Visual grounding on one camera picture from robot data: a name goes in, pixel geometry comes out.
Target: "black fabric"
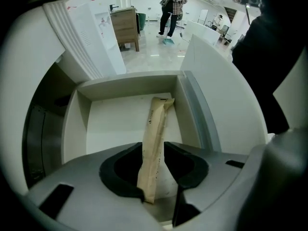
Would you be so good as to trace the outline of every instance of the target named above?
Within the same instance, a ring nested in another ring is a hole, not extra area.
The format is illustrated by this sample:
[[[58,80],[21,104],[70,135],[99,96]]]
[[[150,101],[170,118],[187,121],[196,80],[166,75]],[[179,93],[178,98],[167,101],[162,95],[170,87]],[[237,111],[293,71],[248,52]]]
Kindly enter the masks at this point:
[[[139,14],[136,13],[136,22],[137,22],[137,32],[140,35],[140,23],[139,23]]]
[[[252,21],[245,38],[232,52],[233,63],[254,91],[269,133],[288,130],[286,118],[273,96],[296,63],[303,47],[301,37],[286,37],[289,26],[262,10]]]
[[[160,32],[159,32],[160,35],[163,35],[165,33],[166,23],[167,23],[167,21],[170,17],[169,12],[170,11],[168,11],[167,8],[163,9],[163,15],[162,15],[162,18],[160,19]],[[178,16],[173,14],[171,16],[170,30],[168,32],[169,37],[172,37],[172,35],[174,33],[175,27],[177,25],[177,20],[178,20]]]
[[[173,13],[173,0],[169,0],[163,9],[170,13]]]

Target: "checkered shirt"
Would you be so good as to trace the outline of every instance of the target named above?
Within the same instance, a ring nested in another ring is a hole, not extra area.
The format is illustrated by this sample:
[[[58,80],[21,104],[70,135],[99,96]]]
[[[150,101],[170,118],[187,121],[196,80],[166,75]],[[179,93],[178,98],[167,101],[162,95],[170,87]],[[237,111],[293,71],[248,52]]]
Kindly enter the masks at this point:
[[[165,7],[167,5],[167,3],[169,2],[169,0],[162,0],[160,2],[160,4]],[[187,0],[182,0],[180,2],[173,2],[173,14],[177,15],[177,14],[182,14],[182,8],[183,8],[183,4],[186,4]]]

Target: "desk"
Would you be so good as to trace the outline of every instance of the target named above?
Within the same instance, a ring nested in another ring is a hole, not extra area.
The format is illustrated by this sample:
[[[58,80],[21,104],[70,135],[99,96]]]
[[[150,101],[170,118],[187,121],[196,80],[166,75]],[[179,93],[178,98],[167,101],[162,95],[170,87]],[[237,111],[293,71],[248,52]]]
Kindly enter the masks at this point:
[[[221,42],[222,42],[223,45],[229,45],[230,44],[230,42],[228,40],[226,40],[224,37],[222,37]]]
[[[220,37],[219,32],[216,32],[213,29],[202,24],[188,21],[185,29],[185,37],[190,40],[193,34],[197,35],[202,39],[205,39],[210,45],[213,46],[216,45]]]
[[[114,11],[111,20],[118,44],[135,43],[136,51],[139,51],[136,9]]]

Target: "wooden cabinet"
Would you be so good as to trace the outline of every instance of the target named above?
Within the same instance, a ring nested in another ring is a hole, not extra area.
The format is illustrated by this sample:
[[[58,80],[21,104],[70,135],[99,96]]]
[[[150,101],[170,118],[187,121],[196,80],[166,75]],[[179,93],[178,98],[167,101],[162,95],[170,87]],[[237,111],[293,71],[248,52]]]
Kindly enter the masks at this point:
[[[139,51],[136,9],[114,11],[111,20],[118,44],[135,43],[136,51]]]

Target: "person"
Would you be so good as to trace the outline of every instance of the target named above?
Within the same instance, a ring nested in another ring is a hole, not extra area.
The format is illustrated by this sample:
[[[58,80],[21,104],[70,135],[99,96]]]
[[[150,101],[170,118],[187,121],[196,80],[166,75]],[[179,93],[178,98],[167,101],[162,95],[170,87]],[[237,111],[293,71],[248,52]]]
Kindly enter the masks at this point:
[[[268,133],[279,134],[287,131],[289,124],[273,93],[296,63],[304,40],[286,36],[290,27],[284,23],[285,14],[271,1],[262,0],[261,15],[252,21],[232,56],[233,64],[245,77],[260,104]]]
[[[160,19],[160,32],[157,37],[162,37],[165,32],[166,23],[171,16],[171,25],[168,32],[167,38],[170,39],[174,33],[175,27],[177,25],[178,15],[182,13],[183,4],[186,4],[187,0],[163,0],[161,1],[163,15]]]
[[[213,20],[213,25],[211,29],[216,31],[217,27],[220,26],[221,21],[222,21],[222,15],[220,14],[219,16],[216,16],[215,19]]]

